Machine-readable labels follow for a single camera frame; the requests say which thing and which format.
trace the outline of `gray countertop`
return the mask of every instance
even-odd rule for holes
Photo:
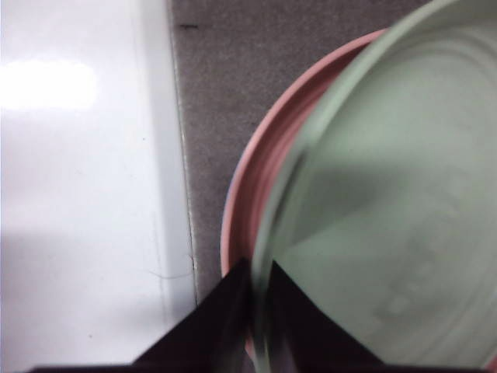
[[[197,301],[221,277],[221,219],[252,132],[327,53],[426,0],[171,0]]]

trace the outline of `pink plate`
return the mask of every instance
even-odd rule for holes
[[[223,276],[242,257],[252,258],[269,192],[298,130],[340,72],[382,33],[355,39],[314,64],[276,101],[255,130],[235,170],[224,207]]]

